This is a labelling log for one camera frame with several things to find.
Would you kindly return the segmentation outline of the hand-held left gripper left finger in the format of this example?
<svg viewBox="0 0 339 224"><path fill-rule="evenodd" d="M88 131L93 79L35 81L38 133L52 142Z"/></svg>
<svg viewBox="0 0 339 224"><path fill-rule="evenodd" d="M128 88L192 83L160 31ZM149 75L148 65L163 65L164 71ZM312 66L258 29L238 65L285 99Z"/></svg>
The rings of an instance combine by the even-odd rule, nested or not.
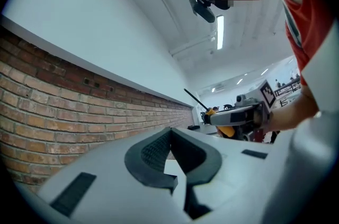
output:
<svg viewBox="0 0 339 224"><path fill-rule="evenodd" d="M108 141L68 164L38 197L72 224L188 224L186 177L171 130Z"/></svg>

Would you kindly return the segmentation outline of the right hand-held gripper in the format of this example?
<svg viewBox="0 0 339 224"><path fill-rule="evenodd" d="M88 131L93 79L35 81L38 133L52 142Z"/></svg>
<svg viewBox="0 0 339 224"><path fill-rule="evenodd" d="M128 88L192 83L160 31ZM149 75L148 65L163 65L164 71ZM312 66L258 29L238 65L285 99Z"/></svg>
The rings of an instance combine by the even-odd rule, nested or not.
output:
<svg viewBox="0 0 339 224"><path fill-rule="evenodd" d="M265 80L254 89L236 97L235 108L214 112L208 109L208 123L213 126L238 126L243 141L262 142L276 97Z"/></svg>

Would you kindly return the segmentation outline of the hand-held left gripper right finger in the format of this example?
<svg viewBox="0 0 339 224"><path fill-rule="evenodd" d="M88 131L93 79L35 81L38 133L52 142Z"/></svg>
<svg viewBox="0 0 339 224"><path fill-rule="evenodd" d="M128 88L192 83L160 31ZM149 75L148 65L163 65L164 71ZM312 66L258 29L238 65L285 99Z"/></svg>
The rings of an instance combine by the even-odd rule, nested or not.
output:
<svg viewBox="0 0 339 224"><path fill-rule="evenodd" d="M269 145L172 129L185 198L184 208L171 213L171 224L290 224L291 139L291 131Z"/></svg>

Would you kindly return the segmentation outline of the orange-handled screwdriver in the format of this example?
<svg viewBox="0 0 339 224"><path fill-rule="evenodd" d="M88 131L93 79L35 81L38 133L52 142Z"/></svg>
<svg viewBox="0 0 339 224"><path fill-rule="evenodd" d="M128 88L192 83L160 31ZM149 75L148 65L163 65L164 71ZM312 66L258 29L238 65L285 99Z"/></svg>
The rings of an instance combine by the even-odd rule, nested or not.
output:
<svg viewBox="0 0 339 224"><path fill-rule="evenodd" d="M216 112L211 109L207 108L200 100L198 100L192 93L190 93L186 88L184 91L189 94L197 103L199 103L204 109L205 109L205 115L204 117L207 117L204 119L204 122L206 124L210 124L210 121L208 120L212 115L216 114ZM217 132L221 134L222 137L232 138L235 135L235 130L232 126L216 126Z"/></svg>

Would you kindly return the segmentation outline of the person's right forearm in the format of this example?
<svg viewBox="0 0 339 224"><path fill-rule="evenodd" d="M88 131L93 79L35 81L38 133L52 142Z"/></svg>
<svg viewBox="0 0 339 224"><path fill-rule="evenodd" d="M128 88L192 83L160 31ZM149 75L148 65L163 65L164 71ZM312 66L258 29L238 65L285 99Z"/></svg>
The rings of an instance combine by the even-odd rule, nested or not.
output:
<svg viewBox="0 0 339 224"><path fill-rule="evenodd" d="M271 112L267 130L285 131L296 128L305 119L314 117L318 111L313 96L301 91L292 103Z"/></svg>

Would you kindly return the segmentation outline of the long ceiling lamp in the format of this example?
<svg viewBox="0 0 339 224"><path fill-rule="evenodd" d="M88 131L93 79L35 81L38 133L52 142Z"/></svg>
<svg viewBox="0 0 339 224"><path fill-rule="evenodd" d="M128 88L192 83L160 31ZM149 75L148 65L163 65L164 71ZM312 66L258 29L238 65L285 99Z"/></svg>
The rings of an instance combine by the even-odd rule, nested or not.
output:
<svg viewBox="0 0 339 224"><path fill-rule="evenodd" d="M217 24L217 50L223 48L223 41L224 41L224 16L219 15L216 18Z"/></svg>

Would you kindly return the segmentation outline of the person's red shirt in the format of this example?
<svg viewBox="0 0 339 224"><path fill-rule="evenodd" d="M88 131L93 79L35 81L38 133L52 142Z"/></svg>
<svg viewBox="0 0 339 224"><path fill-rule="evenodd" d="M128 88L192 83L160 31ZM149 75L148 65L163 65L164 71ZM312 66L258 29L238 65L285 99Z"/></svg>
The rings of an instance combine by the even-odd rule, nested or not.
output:
<svg viewBox="0 0 339 224"><path fill-rule="evenodd" d="M324 0L282 0L286 34L302 71L325 40L334 17Z"/></svg>

